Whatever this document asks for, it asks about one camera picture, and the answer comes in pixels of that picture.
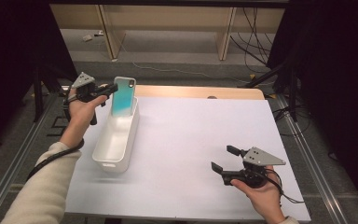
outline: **smartphone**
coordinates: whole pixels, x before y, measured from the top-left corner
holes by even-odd
[[[131,116],[136,80],[133,77],[115,77],[115,83],[117,91],[113,93],[112,116]]]

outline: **white tabletop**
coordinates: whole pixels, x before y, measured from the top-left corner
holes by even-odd
[[[269,103],[138,97],[140,121],[129,169],[107,173],[92,151],[107,118],[110,101],[98,107],[98,124],[85,135],[82,157],[67,196],[67,213],[105,217],[244,221],[262,219],[246,196],[224,186],[211,161],[239,171],[241,157],[226,151],[259,147],[287,163],[275,166],[286,195],[303,201]],[[308,222],[305,204],[282,197],[287,216]]]

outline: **hand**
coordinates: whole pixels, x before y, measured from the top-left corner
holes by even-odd
[[[76,90],[71,90],[69,95],[73,95],[75,93]],[[76,147],[90,126],[90,122],[95,113],[95,108],[106,100],[107,96],[102,95],[87,103],[79,100],[71,102],[69,104],[71,121],[63,133],[60,142],[66,144],[68,147]]]
[[[266,168],[273,170],[272,166],[266,166]],[[275,174],[268,174],[268,178],[279,183]],[[255,211],[260,214],[268,224],[285,221],[285,216],[281,210],[281,195],[275,185],[268,181],[262,188],[252,189],[237,179],[232,179],[230,183],[246,194],[251,200]]]

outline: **white plastic box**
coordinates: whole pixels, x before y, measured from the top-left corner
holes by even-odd
[[[133,98],[132,116],[115,117],[109,113],[92,153],[92,158],[105,171],[123,173],[128,169],[139,117],[136,97]]]

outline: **white sleeve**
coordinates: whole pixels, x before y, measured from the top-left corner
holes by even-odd
[[[279,224],[298,224],[298,221],[293,217],[287,217],[285,221],[280,222]]]
[[[61,142],[54,143],[37,161],[68,149]],[[60,223],[65,211],[69,184],[81,152],[70,153],[50,162],[32,176],[7,211],[2,224]]]

